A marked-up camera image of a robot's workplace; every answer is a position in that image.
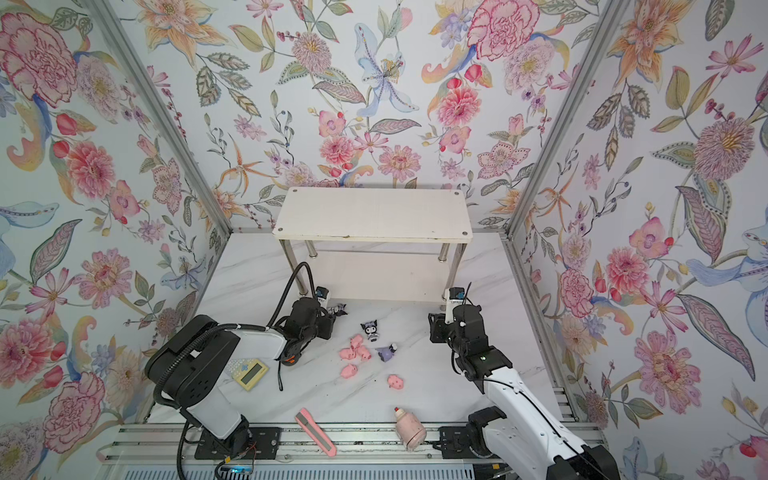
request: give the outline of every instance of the floral wallpaper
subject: floral wallpaper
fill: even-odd
[[[95,473],[223,249],[145,111],[78,2],[0,2],[2,480]]]
[[[114,0],[233,227],[292,186],[458,189],[502,228],[599,0]]]
[[[514,235],[630,480],[768,479],[767,15],[633,0]]]

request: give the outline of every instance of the pink flower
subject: pink flower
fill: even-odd
[[[120,89],[107,65],[96,57],[78,60],[78,93],[104,118],[113,121],[120,109]]]
[[[478,163],[482,167],[479,174],[480,178],[500,177],[528,158],[530,151],[530,148],[515,150],[515,147],[506,142],[498,142],[490,152],[478,155]]]
[[[552,84],[552,81],[548,78],[547,84],[549,85],[549,88],[552,90],[565,90],[566,88],[571,86],[571,82],[576,78],[576,75],[578,75],[578,72],[581,71],[581,65],[576,64],[574,65],[574,69],[569,75],[566,73],[565,70],[561,71],[558,77],[562,78],[564,80],[561,84]]]
[[[595,190],[598,189],[598,182],[600,181],[600,171],[598,170],[599,162],[599,155],[590,155],[589,160],[584,164],[584,173],[581,174],[581,176],[584,177],[584,185],[587,186],[587,190],[590,188]]]
[[[566,270],[561,277],[563,303],[578,318],[586,317],[594,308],[590,302],[592,286],[589,283],[586,276],[572,268]]]
[[[139,235],[141,235],[143,241],[149,244],[154,243],[155,240],[161,240],[164,229],[165,223],[160,220],[139,220]]]
[[[664,336],[659,332],[648,333],[648,344],[637,339],[634,355],[642,360],[640,367],[640,390],[655,395],[654,399],[660,407],[670,400],[670,407],[677,413],[685,413],[685,409],[694,404],[701,406],[701,392],[694,387],[700,382],[698,367],[688,365],[690,352],[687,348],[675,351],[677,337],[672,330]]]
[[[447,148],[455,154],[460,154],[464,151],[464,145],[466,145],[471,131],[469,127],[453,127],[448,130],[440,139],[440,147],[443,147],[440,150],[443,151]]]
[[[323,73],[331,66],[331,51],[317,33],[305,33],[293,42],[291,52],[310,73]]]
[[[455,160],[450,159],[440,164],[440,171],[443,177],[448,177],[450,180],[456,180],[460,177],[466,177],[464,169],[461,168]]]
[[[395,150],[392,148],[384,147],[384,153],[379,156],[379,170],[385,174],[392,174],[393,178],[406,181],[406,178],[413,177],[414,171],[421,169],[419,163],[421,155],[411,150],[411,147],[395,146]]]
[[[474,89],[454,88],[440,102],[438,118],[446,127],[467,124],[480,111],[481,103]]]
[[[147,65],[147,74],[149,75],[149,78],[152,79],[152,83],[154,83],[155,87],[170,87],[170,84],[163,83],[168,79],[168,74],[162,71],[155,75],[154,65]]]
[[[608,279],[619,293],[639,293],[648,283],[648,265],[630,247],[614,248],[608,254]]]
[[[133,278],[133,272],[123,270],[131,266],[130,260],[118,255],[118,249],[107,250],[107,254],[102,252],[93,252],[91,255],[93,263],[84,261],[83,270],[88,273],[81,273],[74,278],[74,284],[80,284],[80,296],[85,300],[94,298],[93,308],[102,308],[109,306],[111,296],[119,297],[124,293],[131,291],[131,284],[128,282]]]
[[[553,56],[552,43],[539,37],[507,57],[504,66],[504,85],[507,93],[511,94],[540,79],[547,71]]]
[[[25,13],[0,18],[0,67],[28,100],[37,94],[56,107],[77,86],[77,65],[61,35]]]
[[[104,382],[92,372],[65,382],[45,417],[45,446],[57,453],[74,447],[96,425],[103,399]]]
[[[139,204],[125,180],[118,180],[118,185],[112,187],[109,193],[109,207],[112,210],[112,215],[118,220],[139,213]]]
[[[583,270],[589,253],[592,250],[592,240],[587,240],[581,233],[575,232],[563,243],[563,263],[572,270]]]
[[[315,176],[304,163],[293,165],[286,170],[285,175],[288,187],[311,187],[315,183]]]
[[[523,135],[524,125],[522,114],[509,118],[509,134],[513,137]]]
[[[112,157],[92,141],[78,142],[70,149],[67,169],[76,188],[92,200],[106,197],[114,181]]]
[[[751,41],[751,34],[744,37],[744,39],[739,44],[739,48],[737,48],[735,52],[733,51],[733,42],[731,40],[726,41],[725,55],[718,51],[712,51],[712,53],[710,53],[710,60],[715,62],[717,65],[708,65],[707,70],[720,70],[721,68],[725,68],[723,73],[720,74],[720,78],[727,77],[731,68],[735,70],[736,73],[741,73],[743,71],[755,71],[755,66],[751,63],[746,63],[744,60],[756,53],[761,52],[763,50],[763,44],[759,43],[749,51],[745,52],[746,48],[750,46]]]
[[[272,18],[272,12],[283,6],[282,3],[272,3],[272,0],[251,0],[254,5],[246,5],[245,8],[256,12],[253,17],[256,18],[259,15],[266,13],[266,16]]]
[[[677,295],[674,289],[669,289],[661,296],[661,285],[658,282],[652,282],[651,286],[654,288],[654,295],[651,296],[645,289],[641,290],[643,298],[651,305],[653,309],[650,311],[650,316],[656,318],[656,315],[661,313],[661,319],[664,324],[667,325],[669,330],[672,330],[672,325],[680,329],[681,332],[688,330],[688,325],[683,323],[674,315],[682,315],[685,313],[685,309],[682,306],[670,306],[669,302]]]
[[[47,319],[48,316],[53,313],[57,304],[65,305],[67,303],[67,299],[61,295],[67,288],[69,288],[72,282],[74,282],[74,278],[67,281],[67,276],[69,276],[69,269],[66,268],[62,268],[61,272],[59,272],[58,281],[54,280],[53,273],[46,273],[45,284],[48,285],[48,290],[37,285],[29,289],[29,293],[34,296],[44,298],[45,300],[40,300],[37,303],[30,303],[27,305],[27,313],[32,313],[35,310],[43,309],[42,319]]]
[[[754,127],[743,118],[716,121],[701,131],[694,149],[694,169],[706,180],[728,180],[750,159],[755,142]]]
[[[355,137],[355,142],[357,143],[355,148],[357,150],[365,150],[367,148],[370,153],[373,153],[374,148],[382,148],[383,145],[389,141],[388,138],[379,140],[379,137],[382,136],[381,134],[376,134],[375,137],[371,138],[370,132],[366,132],[364,136],[366,138],[365,140],[360,137]]]
[[[344,120],[343,116],[332,114],[325,110],[320,112],[319,132],[321,137],[340,135],[344,131],[345,126],[346,120]]]
[[[171,158],[168,166],[161,165],[152,170],[154,182],[157,185],[152,192],[152,198],[165,204],[171,215],[179,211],[181,203],[181,172],[179,164]]]
[[[345,164],[355,154],[355,145],[343,135],[328,137],[320,147],[320,156],[329,164]]]
[[[235,120],[235,128],[237,133],[243,135],[243,138],[250,137],[251,140],[261,141],[261,137],[266,135],[266,132],[261,127],[257,127],[253,122],[240,115],[237,115]]]
[[[157,148],[154,147],[154,144],[152,141],[150,141],[149,138],[146,138],[144,135],[139,135],[139,141],[136,142],[136,145],[143,151],[148,157],[156,157],[157,156]]]
[[[665,239],[664,225],[659,217],[653,217],[629,236],[629,244],[645,258],[658,258],[670,251]]]
[[[511,55],[531,37],[538,16],[531,0],[485,0],[472,17],[467,45],[477,45],[478,60]]]
[[[0,333],[0,382],[10,389],[18,380],[26,383],[38,374],[53,347],[53,335],[40,320],[22,318],[18,323],[6,323]]]

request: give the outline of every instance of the metal frame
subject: metal frame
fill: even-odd
[[[91,14],[101,34],[107,41],[111,53],[117,58],[121,68],[136,87],[137,92],[147,104],[151,117],[161,136],[170,144],[174,156],[178,159],[186,178],[198,194],[208,217],[222,230],[226,237],[232,233],[232,225],[219,208],[214,193],[206,185],[202,173],[197,167],[192,151],[181,137],[176,125],[170,118],[168,109],[157,95],[157,90],[149,78],[147,69],[134,51],[123,25],[107,0],[83,0],[83,6]]]
[[[627,0],[607,0],[605,2],[603,13],[594,28],[594,37],[584,53],[581,70],[571,83],[568,96],[565,98],[555,118],[554,125],[552,125],[552,133],[550,133],[544,143],[544,148],[541,150],[541,155],[534,167],[533,174],[531,174],[528,184],[525,186],[522,197],[518,201],[518,206],[515,208],[515,214],[512,216],[512,221],[506,229],[507,238],[513,238],[516,230],[525,225],[525,214],[533,205],[534,199],[539,192],[538,188],[554,161],[554,154],[558,151],[560,143],[568,134],[568,128],[571,126],[571,121],[576,115],[576,110],[579,108],[582,100],[584,100],[584,97],[586,97],[587,89],[589,89],[594,73],[597,71],[602,59],[605,58],[608,45],[616,32],[617,26],[619,26],[624,11],[630,3]]]

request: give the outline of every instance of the white marble floor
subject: white marble floor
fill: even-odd
[[[304,245],[294,242],[300,261]],[[434,251],[439,245],[404,243],[318,242],[322,250]],[[210,281],[198,313],[220,323],[264,325],[280,299],[290,269],[280,245],[269,234],[235,233]],[[490,343],[513,362],[528,388],[560,418],[557,401],[546,372],[538,343],[531,331],[522,299],[496,233],[476,233],[458,271],[456,285],[472,282],[470,298],[482,305],[485,331]],[[335,304],[331,292],[331,305]],[[298,298],[294,286],[282,315]],[[315,339],[297,365],[282,368],[284,391],[277,388],[277,363],[250,392],[232,382],[227,374],[220,387],[230,402],[251,422],[292,422],[306,407],[317,422],[393,422],[398,406],[414,412],[423,422],[465,422],[467,415],[491,405],[473,384],[451,369],[450,349],[429,342],[427,314],[438,305],[426,303],[347,302],[347,316],[336,321],[330,340]],[[349,346],[349,338],[361,333],[360,323],[377,319],[380,338],[364,343],[373,358],[358,364],[351,379],[339,376],[347,364],[338,352]],[[376,347],[396,343],[394,358],[382,362]],[[405,381],[402,390],[390,389],[387,377],[396,374]],[[182,422],[168,407],[156,406],[149,422]]]

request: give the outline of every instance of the pink container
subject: pink container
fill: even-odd
[[[427,437],[427,430],[424,425],[410,412],[395,407],[395,430],[402,444],[408,450],[413,450],[424,442]]]

